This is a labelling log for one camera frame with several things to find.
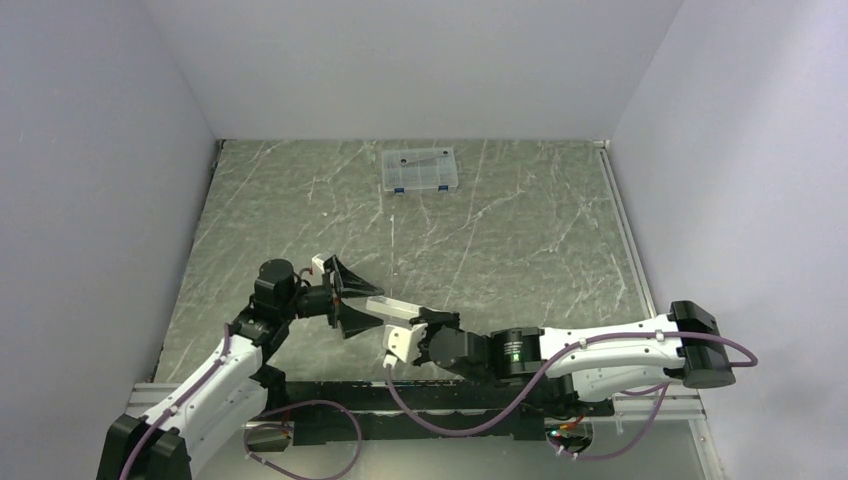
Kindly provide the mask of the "white remote control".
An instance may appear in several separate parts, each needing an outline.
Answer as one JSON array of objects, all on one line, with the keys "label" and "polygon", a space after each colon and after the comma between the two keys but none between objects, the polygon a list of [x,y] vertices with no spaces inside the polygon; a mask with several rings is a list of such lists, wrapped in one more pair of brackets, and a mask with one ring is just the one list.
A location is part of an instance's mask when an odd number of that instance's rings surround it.
[{"label": "white remote control", "polygon": [[367,299],[365,308],[369,313],[386,317],[391,324],[421,322],[421,305],[385,296],[372,296]]}]

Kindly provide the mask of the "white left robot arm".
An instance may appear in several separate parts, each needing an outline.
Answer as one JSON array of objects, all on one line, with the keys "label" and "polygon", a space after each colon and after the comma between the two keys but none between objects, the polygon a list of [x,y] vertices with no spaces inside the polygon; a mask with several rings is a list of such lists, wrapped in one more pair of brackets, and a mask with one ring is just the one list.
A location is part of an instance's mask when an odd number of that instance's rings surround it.
[{"label": "white left robot arm", "polygon": [[326,316],[350,338],[381,320],[346,305],[380,296],[377,287],[336,256],[319,261],[320,281],[306,281],[288,260],[263,263],[247,306],[225,324],[210,356],[142,415],[109,427],[100,479],[191,479],[248,420],[279,417],[287,406],[284,372],[268,365],[297,319]]}]

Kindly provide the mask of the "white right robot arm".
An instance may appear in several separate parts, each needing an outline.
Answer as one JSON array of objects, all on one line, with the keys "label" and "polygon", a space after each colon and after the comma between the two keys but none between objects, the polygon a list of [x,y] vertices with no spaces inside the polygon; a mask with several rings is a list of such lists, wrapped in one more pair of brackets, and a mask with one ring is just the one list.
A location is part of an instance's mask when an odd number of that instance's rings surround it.
[{"label": "white right robot arm", "polygon": [[636,387],[711,389],[736,381],[715,317],[689,300],[650,319],[587,329],[517,327],[481,335],[461,329],[457,315],[435,311],[414,323],[423,335],[412,343],[410,363],[432,362],[482,384],[557,382],[551,401],[564,415]]}]

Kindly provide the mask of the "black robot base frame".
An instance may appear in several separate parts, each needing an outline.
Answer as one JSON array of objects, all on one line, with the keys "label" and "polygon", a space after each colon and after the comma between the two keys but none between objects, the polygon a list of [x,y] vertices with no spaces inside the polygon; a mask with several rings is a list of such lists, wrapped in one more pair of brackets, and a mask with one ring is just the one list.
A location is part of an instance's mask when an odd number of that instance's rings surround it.
[{"label": "black robot base frame", "polygon": [[[253,379],[266,388],[261,421],[285,424],[296,446],[335,441],[434,439],[410,419],[382,381],[289,381],[283,371],[265,365]],[[520,386],[484,386],[464,380],[397,380],[405,404],[422,419],[445,429],[470,429],[495,418],[521,392]],[[610,417],[610,399],[578,399],[569,377],[543,378],[507,417],[486,435],[540,441],[554,421]]]}]

